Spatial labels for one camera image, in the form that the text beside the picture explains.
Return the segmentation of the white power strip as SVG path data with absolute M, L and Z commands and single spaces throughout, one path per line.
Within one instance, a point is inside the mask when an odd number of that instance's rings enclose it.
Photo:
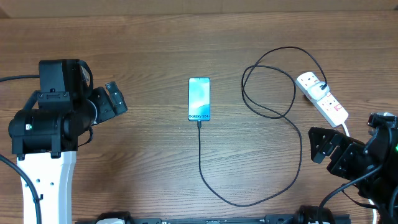
M 299 89 L 307 96 L 307 90 L 314 84 L 320 82 L 313 72 L 306 72 L 301 74 L 295 81 Z M 344 126 L 349 114 L 343 108 L 342 104 L 329 92 L 319 101 L 310 102 L 316 107 L 321 115 L 328 121 L 332 128 L 337 126 Z

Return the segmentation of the blue Galaxy smartphone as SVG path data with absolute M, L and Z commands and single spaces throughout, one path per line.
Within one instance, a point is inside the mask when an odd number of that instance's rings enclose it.
M 208 77 L 193 77 L 188 80 L 188 120 L 211 119 L 211 81 Z

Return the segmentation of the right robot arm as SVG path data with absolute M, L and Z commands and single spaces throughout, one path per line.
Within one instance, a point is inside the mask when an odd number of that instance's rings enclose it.
M 293 223 L 343 223 L 325 208 L 336 194 L 355 186 L 359 196 L 372 200 L 364 208 L 375 209 L 380 223 L 397 223 L 397 116 L 373 113 L 368 120 L 371 138 L 367 143 L 334 129 L 310 128 L 311 159 L 330 158 L 330 174 L 348 180 L 329 193 L 319 206 L 302 206 Z

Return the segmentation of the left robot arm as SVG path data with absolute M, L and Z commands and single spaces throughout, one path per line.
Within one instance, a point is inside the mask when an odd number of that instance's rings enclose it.
M 40 88 L 9 123 L 21 177 L 24 223 L 71 223 L 72 180 L 78 138 L 127 111 L 115 82 L 95 88 L 79 59 L 42 60 Z

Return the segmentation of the white charger plug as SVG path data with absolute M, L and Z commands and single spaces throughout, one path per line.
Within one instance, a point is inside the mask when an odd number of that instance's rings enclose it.
M 311 101 L 319 101 L 330 92 L 330 87 L 325 82 L 318 82 L 307 90 Z

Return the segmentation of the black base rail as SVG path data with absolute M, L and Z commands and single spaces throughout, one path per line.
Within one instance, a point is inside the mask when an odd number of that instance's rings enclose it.
M 166 220 L 160 218 L 133 218 L 135 224 L 288 224 L 288 223 L 318 223 L 317 220 L 309 219 L 300 221 L 296 214 L 266 215 L 257 218 L 187 218 Z

